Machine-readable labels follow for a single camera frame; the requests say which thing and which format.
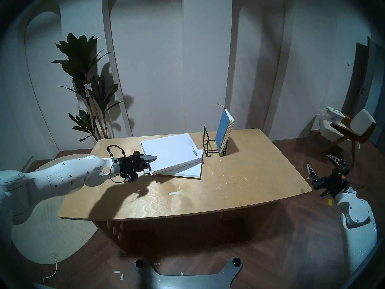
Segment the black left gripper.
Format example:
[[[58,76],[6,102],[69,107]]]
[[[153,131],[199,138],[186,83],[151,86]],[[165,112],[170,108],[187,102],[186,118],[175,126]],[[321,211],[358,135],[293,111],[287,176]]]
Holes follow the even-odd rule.
[[[117,158],[120,176],[128,176],[148,168],[148,163],[154,162],[157,156],[143,155],[139,151],[134,151],[130,156]]]

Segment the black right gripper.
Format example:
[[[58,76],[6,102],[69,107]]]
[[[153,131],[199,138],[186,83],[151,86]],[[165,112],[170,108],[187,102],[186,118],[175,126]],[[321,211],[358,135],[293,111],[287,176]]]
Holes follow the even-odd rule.
[[[346,166],[346,163],[342,159],[329,154],[326,156],[335,166],[331,175],[320,178],[314,172],[310,164],[307,163],[309,181],[314,190],[320,190],[323,188],[325,189],[325,191],[320,194],[320,197],[325,197],[327,195],[336,197],[341,191],[347,191],[350,187],[350,184],[346,178],[346,175],[350,172],[350,168]]]

